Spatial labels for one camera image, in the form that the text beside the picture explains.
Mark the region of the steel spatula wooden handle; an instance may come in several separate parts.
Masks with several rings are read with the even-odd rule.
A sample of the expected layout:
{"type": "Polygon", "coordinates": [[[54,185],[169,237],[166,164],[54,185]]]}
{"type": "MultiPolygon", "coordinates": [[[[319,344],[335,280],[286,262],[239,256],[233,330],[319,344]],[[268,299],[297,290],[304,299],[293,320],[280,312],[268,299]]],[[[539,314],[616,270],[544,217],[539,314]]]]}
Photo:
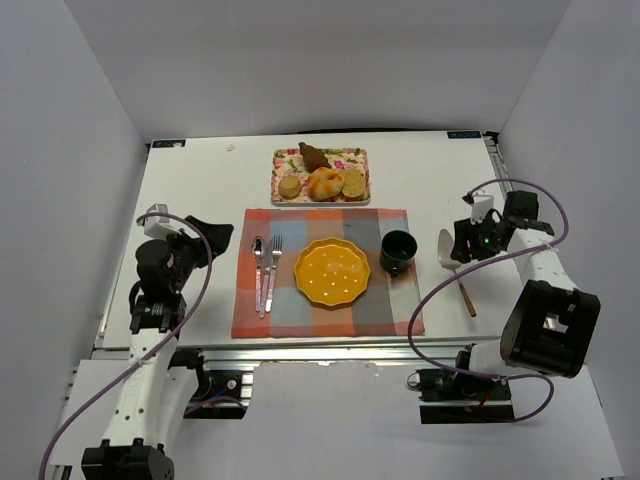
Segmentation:
{"type": "MultiPolygon", "coordinates": [[[[454,247],[454,239],[452,235],[446,229],[441,229],[438,235],[437,242],[437,252],[438,252],[438,260],[442,268],[451,271],[453,274],[456,273],[456,270],[461,266],[461,263],[454,260],[451,257],[451,252],[454,247]]],[[[466,290],[466,287],[461,282],[460,279],[457,280],[457,284],[461,293],[461,296],[464,300],[465,306],[467,308],[468,314],[475,318],[477,316],[477,312],[473,302],[466,290]]]]}

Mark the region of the brown toast slice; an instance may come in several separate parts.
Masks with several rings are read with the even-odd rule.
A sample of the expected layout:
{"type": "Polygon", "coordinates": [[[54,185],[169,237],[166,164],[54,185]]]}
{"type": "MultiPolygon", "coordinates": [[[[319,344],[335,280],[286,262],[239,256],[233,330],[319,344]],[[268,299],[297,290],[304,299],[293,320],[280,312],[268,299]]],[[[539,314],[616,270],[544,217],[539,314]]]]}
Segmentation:
{"type": "Polygon", "coordinates": [[[368,198],[367,180],[360,171],[347,169],[341,175],[344,178],[341,195],[347,202],[364,201],[368,198]]]}

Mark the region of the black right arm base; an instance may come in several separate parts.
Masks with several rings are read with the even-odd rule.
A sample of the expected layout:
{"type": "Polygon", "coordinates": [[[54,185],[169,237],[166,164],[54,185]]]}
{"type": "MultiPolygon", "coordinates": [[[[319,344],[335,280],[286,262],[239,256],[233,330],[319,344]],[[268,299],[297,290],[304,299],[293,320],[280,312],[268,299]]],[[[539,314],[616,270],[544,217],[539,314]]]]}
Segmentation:
{"type": "Polygon", "coordinates": [[[416,370],[406,385],[419,395],[423,425],[498,424],[515,419],[508,385],[443,369],[416,370]]]}

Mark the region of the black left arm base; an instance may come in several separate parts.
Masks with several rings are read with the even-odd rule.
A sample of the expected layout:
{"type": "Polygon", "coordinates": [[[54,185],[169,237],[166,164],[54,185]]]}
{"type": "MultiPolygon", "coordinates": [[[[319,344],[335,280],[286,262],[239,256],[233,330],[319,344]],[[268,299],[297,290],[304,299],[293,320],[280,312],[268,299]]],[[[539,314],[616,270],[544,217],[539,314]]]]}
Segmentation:
{"type": "Polygon", "coordinates": [[[205,355],[197,350],[174,353],[169,367],[186,368],[195,374],[197,389],[184,413],[185,419],[240,420],[247,407],[242,401],[241,370],[209,369],[205,355]]]}

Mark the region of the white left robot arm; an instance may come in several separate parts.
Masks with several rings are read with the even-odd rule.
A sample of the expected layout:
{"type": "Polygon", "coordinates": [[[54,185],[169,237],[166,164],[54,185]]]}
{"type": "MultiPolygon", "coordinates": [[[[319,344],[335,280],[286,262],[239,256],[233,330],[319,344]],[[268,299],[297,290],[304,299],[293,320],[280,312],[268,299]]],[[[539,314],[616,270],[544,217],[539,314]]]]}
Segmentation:
{"type": "Polygon", "coordinates": [[[234,228],[188,216],[176,229],[171,218],[149,212],[141,222],[149,239],[135,252],[138,280],[129,295],[132,372],[120,382],[99,446],[83,453],[87,479],[174,478],[169,446],[189,401],[205,386],[200,354],[177,349],[190,308],[182,291],[194,270],[212,269],[234,228]]]}

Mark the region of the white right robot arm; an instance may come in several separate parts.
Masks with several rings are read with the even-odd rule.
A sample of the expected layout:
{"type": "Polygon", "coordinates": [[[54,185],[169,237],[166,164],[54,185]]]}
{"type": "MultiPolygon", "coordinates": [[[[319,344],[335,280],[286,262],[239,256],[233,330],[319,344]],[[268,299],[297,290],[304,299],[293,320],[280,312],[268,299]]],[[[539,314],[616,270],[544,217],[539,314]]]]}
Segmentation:
{"type": "Polygon", "coordinates": [[[525,253],[514,259],[523,290],[501,338],[459,355],[458,366],[486,374],[510,376],[527,371],[576,376],[586,357],[600,313],[597,296],[581,291],[570,279],[556,251],[552,226],[538,219],[533,192],[509,192],[502,212],[485,193],[468,194],[468,219],[454,223],[450,258],[462,264],[501,253],[525,253]]]}

